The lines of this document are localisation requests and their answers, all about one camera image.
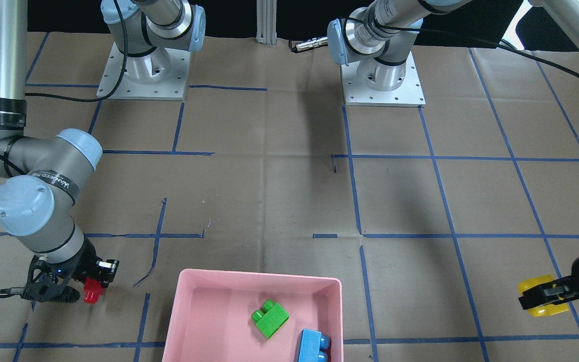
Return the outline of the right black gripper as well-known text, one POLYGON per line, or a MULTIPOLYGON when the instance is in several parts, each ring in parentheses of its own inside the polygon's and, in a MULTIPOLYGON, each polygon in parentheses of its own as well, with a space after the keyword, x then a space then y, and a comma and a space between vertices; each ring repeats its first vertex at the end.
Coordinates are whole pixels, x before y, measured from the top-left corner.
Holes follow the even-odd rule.
POLYGON ((85 237, 80 250, 67 261, 48 263, 46 257, 33 257, 25 286, 0 289, 0 299, 19 296, 31 302, 78 302, 80 292, 69 282, 84 284, 89 278, 106 289, 114 281, 119 265, 117 259, 99 259, 94 245, 85 237))

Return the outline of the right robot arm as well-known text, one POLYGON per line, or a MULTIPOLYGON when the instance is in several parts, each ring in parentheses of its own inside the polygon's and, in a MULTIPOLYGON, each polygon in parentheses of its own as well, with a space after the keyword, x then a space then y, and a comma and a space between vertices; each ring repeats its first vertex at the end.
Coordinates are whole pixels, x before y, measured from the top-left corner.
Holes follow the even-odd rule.
MULTIPOLYGON (((122 55, 116 83, 92 103, 120 87, 152 84, 173 73, 171 51, 200 51, 207 16, 187 1, 103 1, 104 22, 122 55)), ((54 138, 25 136, 27 1, 0 1, 0 227, 34 257, 26 284, 0 290, 0 298, 96 303, 115 279, 116 259, 98 257, 76 225, 71 208, 94 173, 103 149, 89 133, 69 128, 54 138)))

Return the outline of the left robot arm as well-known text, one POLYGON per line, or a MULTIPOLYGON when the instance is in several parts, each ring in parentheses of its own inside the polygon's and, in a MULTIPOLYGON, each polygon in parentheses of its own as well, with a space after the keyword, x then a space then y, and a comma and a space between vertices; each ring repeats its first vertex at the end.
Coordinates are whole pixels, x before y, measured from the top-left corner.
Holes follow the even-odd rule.
MULTIPOLYGON (((403 69, 416 36, 427 33, 423 19, 445 15, 466 4, 465 1, 374 1, 349 16, 328 25, 329 52, 338 65, 361 62, 370 67, 369 87, 390 92, 401 85, 396 78, 385 78, 382 71, 403 69)), ((544 8, 579 49, 579 1, 532 1, 544 8)), ((579 258, 567 277, 556 280, 527 280, 519 285, 522 309, 540 316, 551 314, 558 306, 579 300, 579 258)))

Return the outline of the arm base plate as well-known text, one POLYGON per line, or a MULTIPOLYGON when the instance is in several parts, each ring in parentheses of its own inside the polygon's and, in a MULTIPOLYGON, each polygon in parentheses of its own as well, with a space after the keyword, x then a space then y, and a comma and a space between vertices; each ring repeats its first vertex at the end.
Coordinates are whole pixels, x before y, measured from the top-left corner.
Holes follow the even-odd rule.
POLYGON ((158 47, 143 57, 128 57, 122 82, 110 99, 183 101, 191 53, 158 47))
POLYGON ((412 53, 397 66, 366 59, 342 65, 340 71, 348 106, 421 108, 427 104, 412 53))

